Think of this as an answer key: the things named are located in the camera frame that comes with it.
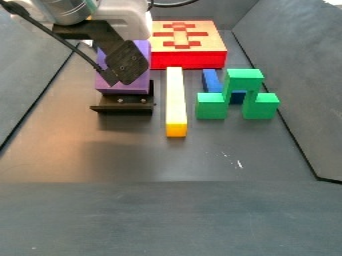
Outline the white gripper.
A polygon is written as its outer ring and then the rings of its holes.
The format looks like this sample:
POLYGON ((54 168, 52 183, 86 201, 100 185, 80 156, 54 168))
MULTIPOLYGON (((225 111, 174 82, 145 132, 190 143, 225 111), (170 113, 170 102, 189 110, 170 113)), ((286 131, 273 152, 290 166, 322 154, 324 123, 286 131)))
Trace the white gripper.
POLYGON ((147 40, 153 17, 147 0, 8 0, 19 12, 67 39, 88 39, 76 28, 104 21, 125 40, 147 40))

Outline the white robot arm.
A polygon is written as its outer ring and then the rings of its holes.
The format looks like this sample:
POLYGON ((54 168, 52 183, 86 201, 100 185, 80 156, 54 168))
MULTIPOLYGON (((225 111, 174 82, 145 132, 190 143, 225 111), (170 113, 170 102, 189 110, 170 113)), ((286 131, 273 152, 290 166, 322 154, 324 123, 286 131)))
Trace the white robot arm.
POLYGON ((153 17, 147 0, 8 0, 43 24, 74 25, 104 20, 126 40, 147 40, 153 17))

